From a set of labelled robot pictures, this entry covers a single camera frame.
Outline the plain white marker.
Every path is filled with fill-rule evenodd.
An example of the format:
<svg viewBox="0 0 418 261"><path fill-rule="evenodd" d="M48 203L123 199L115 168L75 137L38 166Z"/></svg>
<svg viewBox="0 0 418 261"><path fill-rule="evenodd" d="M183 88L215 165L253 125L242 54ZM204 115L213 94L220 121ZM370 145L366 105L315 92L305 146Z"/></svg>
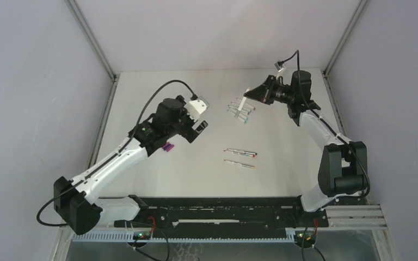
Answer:
<svg viewBox="0 0 418 261"><path fill-rule="evenodd" d="M251 113L251 109L245 107L247 98L242 96L241 98L237 97L236 99L238 104L235 105L235 117L247 120L248 115Z"/></svg>

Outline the magenta pen cap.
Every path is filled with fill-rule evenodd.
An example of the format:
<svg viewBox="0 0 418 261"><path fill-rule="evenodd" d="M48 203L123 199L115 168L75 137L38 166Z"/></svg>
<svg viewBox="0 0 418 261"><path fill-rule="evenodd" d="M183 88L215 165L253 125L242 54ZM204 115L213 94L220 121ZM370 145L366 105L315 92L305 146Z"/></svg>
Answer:
<svg viewBox="0 0 418 261"><path fill-rule="evenodd" d="M166 151L166 152L169 152L171 149L173 149L174 148L174 144L171 144L171 143L167 143L165 146L163 146L163 149Z"/></svg>

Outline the white red marker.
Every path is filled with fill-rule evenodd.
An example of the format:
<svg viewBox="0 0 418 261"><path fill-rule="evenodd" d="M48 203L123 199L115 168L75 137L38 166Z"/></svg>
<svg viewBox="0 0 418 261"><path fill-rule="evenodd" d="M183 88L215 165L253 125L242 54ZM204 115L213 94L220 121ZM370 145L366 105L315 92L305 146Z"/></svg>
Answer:
<svg viewBox="0 0 418 261"><path fill-rule="evenodd" d="M256 154L245 153L245 152L230 151L230 150L224 150L224 152L235 154L235 155L238 155L238 156L244 156L244 157L251 157L251 158L256 157Z"/></svg>

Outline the white yellow marker pen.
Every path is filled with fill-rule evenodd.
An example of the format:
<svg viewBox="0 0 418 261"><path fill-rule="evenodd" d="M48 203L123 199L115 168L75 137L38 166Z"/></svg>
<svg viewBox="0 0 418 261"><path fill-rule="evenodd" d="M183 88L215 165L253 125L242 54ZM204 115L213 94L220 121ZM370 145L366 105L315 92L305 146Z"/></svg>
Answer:
<svg viewBox="0 0 418 261"><path fill-rule="evenodd" d="M241 166L241 167L246 167L246 168L249 168L249 169L256 169L256 167L253 166L253 165L249 165L249 164L245 164L245 163L240 163L240 162L233 161L233 160L224 159L224 162L230 163L230 164L234 164L234 165L237 165L237 166Z"/></svg>

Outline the white green marker pen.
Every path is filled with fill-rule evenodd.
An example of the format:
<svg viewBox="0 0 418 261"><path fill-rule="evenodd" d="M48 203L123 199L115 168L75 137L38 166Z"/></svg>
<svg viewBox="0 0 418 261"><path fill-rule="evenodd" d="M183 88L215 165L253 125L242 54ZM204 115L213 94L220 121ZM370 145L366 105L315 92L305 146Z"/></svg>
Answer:
<svg viewBox="0 0 418 261"><path fill-rule="evenodd" d="M233 113L234 115L249 115L251 113L250 109L247 109L245 107L242 107L241 109L239 109L239 107L235 107L235 106L231 106L228 105L228 111Z"/></svg>

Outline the white blue capped marker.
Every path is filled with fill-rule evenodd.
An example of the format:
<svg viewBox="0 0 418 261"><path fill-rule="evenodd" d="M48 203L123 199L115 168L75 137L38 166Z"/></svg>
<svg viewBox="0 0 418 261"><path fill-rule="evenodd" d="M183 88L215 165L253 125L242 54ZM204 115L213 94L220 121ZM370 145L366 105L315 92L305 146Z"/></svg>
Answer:
<svg viewBox="0 0 418 261"><path fill-rule="evenodd" d="M228 110L228 112L234 117L234 118L236 118L238 121L241 121L241 122L243 122L243 123L247 123L248 122L248 118L245 116L245 115L243 115L243 114L241 114L241 113L239 113L238 111L232 111L232 110Z"/></svg>

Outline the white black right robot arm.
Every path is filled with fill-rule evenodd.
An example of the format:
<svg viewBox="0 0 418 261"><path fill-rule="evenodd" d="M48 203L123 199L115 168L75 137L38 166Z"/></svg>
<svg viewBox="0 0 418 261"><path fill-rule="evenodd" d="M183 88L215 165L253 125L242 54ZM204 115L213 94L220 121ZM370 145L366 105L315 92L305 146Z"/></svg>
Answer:
<svg viewBox="0 0 418 261"><path fill-rule="evenodd" d="M299 197L300 207L293 211L293 221L307 226L314 212L330 205L340 197L366 197L371 188L367 173L367 147L362 141L334 130L311 98L312 79L307 71L294 71L289 84L281 76L269 75L258 87L245 92L245 98L271 105L287 105L294 123L306 130L322 150L317 182L310 191Z"/></svg>

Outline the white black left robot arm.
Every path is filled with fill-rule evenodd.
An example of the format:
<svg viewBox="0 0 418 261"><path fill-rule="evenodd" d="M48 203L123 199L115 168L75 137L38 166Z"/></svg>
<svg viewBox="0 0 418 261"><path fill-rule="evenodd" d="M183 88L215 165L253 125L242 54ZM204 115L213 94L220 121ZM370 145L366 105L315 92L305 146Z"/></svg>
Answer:
<svg viewBox="0 0 418 261"><path fill-rule="evenodd" d="M149 213L136 200L129 196L101 198L102 191L170 138L179 135L192 143L208 126L206 121L197 127L195 124L209 106L202 97L188 102L182 96L164 99L108 156L70 180L60 177L54 182L56 213L77 235L119 220L128 220L136 227L145 225Z"/></svg>

